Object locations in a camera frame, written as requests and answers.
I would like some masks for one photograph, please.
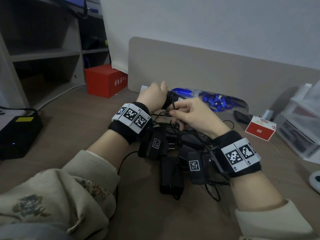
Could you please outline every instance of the yellow label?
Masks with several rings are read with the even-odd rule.
[[[34,117],[20,117],[16,120],[16,122],[30,122]]]

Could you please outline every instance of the person's left hand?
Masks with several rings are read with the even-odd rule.
[[[137,102],[143,103],[149,109],[150,114],[153,114],[165,104],[167,92],[168,87],[165,81],[160,87],[154,82],[139,94]]]

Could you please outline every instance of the beige sleeve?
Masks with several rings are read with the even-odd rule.
[[[262,212],[235,211],[245,238],[318,239],[309,223],[290,200],[281,208]]]
[[[100,240],[116,202],[116,169],[102,157],[80,151],[62,169],[37,173],[0,195],[0,225],[59,223],[74,239]]]

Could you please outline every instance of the wooden desk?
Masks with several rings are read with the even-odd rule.
[[[45,127],[25,158],[0,165],[0,193],[49,168],[62,168],[81,149],[88,148],[106,130],[112,116],[137,94],[127,88],[110,99],[89,95],[85,88],[70,92],[42,109]],[[219,113],[222,119],[232,114]],[[271,143],[244,132],[262,157],[262,169],[284,197],[291,199],[320,235],[320,195],[308,182],[320,165],[303,161],[275,134]],[[138,148],[130,146],[128,153]],[[227,186],[220,186],[222,200],[215,202],[203,186],[185,180],[179,201],[159,192],[157,162],[131,155],[121,168],[119,201],[106,239],[238,239],[240,228],[235,202]]]

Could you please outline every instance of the hand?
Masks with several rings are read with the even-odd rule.
[[[167,111],[174,118],[172,123],[176,123],[178,120],[186,122],[211,139],[230,131],[230,128],[198,97],[177,101],[174,106],[177,110],[174,110],[172,104],[167,108]],[[184,129],[185,125],[180,123],[180,130]]]
[[[167,91],[168,87],[165,81],[161,83],[160,87],[154,82],[139,94],[137,102],[143,103],[149,109],[150,114],[153,114],[165,104]]]

